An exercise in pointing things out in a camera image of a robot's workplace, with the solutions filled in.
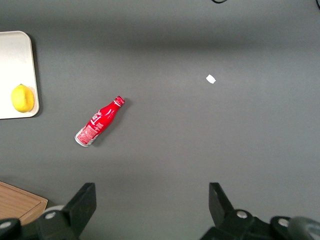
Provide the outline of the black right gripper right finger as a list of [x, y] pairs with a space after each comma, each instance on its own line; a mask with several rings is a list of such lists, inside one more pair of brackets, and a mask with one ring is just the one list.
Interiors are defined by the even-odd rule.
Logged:
[[208, 206], [214, 226], [202, 240], [270, 240], [270, 225], [246, 210], [235, 209], [217, 182], [209, 184]]

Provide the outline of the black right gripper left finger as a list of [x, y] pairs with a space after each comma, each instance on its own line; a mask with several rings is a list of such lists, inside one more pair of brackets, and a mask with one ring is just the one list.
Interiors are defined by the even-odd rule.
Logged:
[[40, 240], [78, 240], [97, 207], [96, 185], [85, 183], [62, 209], [44, 212], [36, 221]]

